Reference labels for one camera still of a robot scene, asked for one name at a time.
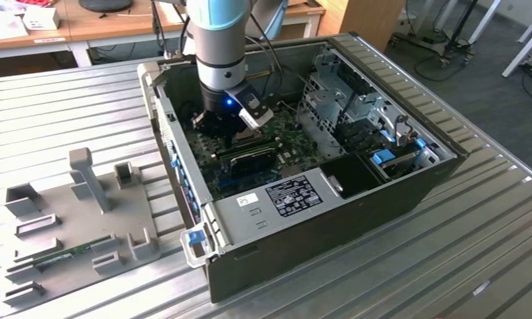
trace white sticker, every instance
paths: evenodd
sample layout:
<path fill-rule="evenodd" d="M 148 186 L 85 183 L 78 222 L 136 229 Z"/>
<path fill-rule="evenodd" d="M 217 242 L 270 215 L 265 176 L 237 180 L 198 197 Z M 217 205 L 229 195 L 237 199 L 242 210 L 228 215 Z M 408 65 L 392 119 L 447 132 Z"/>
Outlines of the white sticker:
<path fill-rule="evenodd" d="M 248 204 L 254 203 L 256 201 L 258 201 L 258 197 L 256 196 L 256 193 L 244 195 L 241 197 L 237 198 L 237 202 L 238 202 L 238 206 L 242 207 Z"/>
<path fill-rule="evenodd" d="M 49 43 L 49 42 L 62 42 L 66 41 L 65 38 L 49 38 L 49 39 L 38 39 L 33 40 L 34 43 Z"/>

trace aluminum extrusion table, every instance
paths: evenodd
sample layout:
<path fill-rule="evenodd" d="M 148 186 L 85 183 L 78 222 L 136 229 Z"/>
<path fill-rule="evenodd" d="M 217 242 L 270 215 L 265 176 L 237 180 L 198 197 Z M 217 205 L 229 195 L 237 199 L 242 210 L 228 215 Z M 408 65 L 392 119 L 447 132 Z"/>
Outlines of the aluminum extrusion table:
<path fill-rule="evenodd" d="M 69 183 L 53 170 L 58 148 L 92 147 L 105 158 L 98 171 L 130 160 L 164 251 L 14 318 L 532 318 L 532 171 L 361 39 L 336 39 L 472 155 L 411 213 L 220 304 L 177 243 L 182 224 L 141 105 L 141 61 L 0 78 L 0 189 L 24 178 L 41 189 Z M 0 210 L 0 289 L 8 222 Z M 9 312 L 1 298 L 0 316 Z"/>

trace gray floor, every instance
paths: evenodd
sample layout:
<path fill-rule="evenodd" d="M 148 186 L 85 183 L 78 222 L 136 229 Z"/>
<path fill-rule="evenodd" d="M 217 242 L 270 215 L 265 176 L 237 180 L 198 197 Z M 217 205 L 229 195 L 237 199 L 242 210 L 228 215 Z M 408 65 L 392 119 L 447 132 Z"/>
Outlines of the gray floor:
<path fill-rule="evenodd" d="M 409 10 L 419 11 L 423 0 L 409 0 Z M 436 1 L 432 20 L 443 1 Z M 453 12 L 448 27 L 455 26 L 464 10 L 460 4 Z M 484 11 L 476 9 L 464 29 L 464 39 L 468 39 Z M 427 56 L 429 51 L 400 43 L 388 48 L 385 54 L 409 72 L 420 82 L 456 108 L 456 110 L 479 126 L 479 128 L 532 167 L 532 98 L 521 87 L 521 70 L 516 70 L 505 79 L 501 72 L 513 59 L 521 44 L 516 42 L 525 27 L 507 19 L 495 16 L 488 28 L 479 38 L 476 56 L 467 68 L 445 82 L 432 82 L 416 75 L 413 66 Z M 428 77 L 439 78 L 439 74 L 451 72 L 460 64 L 441 70 L 437 65 L 421 67 L 428 71 Z M 532 91 L 532 83 L 527 79 L 527 87 Z"/>

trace motherboard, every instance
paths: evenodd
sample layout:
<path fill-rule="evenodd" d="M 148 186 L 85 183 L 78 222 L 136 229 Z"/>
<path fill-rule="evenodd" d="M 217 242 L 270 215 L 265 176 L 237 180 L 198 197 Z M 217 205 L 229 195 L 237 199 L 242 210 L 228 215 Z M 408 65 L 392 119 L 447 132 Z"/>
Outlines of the motherboard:
<path fill-rule="evenodd" d="M 193 130 L 186 140 L 214 200 L 278 181 L 325 159 L 317 143 L 302 131 L 292 106 L 278 106 L 276 116 L 260 128 L 238 133 L 232 146 Z"/>

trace power supply label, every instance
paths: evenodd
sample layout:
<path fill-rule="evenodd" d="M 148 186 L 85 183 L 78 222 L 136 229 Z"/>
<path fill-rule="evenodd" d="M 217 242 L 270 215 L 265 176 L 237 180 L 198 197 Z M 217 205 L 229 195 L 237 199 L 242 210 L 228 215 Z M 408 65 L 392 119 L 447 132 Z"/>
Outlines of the power supply label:
<path fill-rule="evenodd" d="M 305 176 L 300 176 L 273 187 L 268 187 L 265 192 L 282 217 L 288 217 L 323 203 Z"/>

